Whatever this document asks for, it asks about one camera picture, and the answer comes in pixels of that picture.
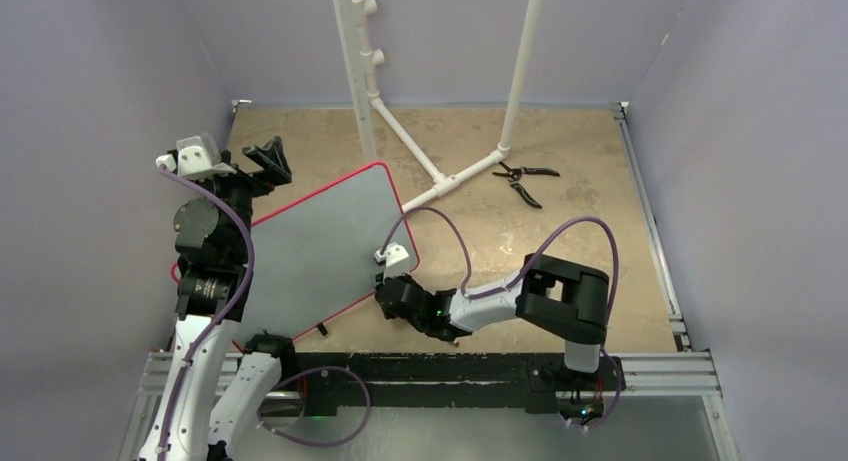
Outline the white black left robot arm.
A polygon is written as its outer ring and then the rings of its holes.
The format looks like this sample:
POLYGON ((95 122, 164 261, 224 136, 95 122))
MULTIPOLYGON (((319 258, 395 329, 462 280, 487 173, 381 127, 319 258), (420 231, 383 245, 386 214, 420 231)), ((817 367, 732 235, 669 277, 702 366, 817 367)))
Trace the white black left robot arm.
POLYGON ((155 160, 158 174, 196 192, 175 213, 179 271, 173 358, 141 460, 205 460, 208 426, 226 355, 252 283, 253 201, 291 183, 280 137, 243 154, 257 165, 246 172, 207 134, 177 141, 155 160))

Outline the red framed whiteboard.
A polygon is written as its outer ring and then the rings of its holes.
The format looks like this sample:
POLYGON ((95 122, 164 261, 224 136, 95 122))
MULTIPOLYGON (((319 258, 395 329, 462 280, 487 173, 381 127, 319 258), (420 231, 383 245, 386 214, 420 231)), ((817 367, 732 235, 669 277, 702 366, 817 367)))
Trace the red framed whiteboard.
POLYGON ((296 338, 375 289, 374 253, 396 242, 419 255, 388 167, 368 164, 251 221, 255 267, 233 341, 261 332, 296 338))

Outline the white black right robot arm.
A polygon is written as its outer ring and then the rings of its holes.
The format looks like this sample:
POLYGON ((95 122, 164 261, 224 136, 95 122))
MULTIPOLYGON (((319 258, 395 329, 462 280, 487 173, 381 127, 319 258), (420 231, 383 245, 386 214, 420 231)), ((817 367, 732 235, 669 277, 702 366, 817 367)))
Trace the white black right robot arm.
POLYGON ((483 327, 521 319, 564 341, 561 373, 584 388, 601 372, 601 351, 617 294, 619 259, 613 271, 529 254, 512 278, 467 290, 429 292, 393 265, 377 277, 375 299, 386 319, 402 319, 416 331, 454 342, 483 327))

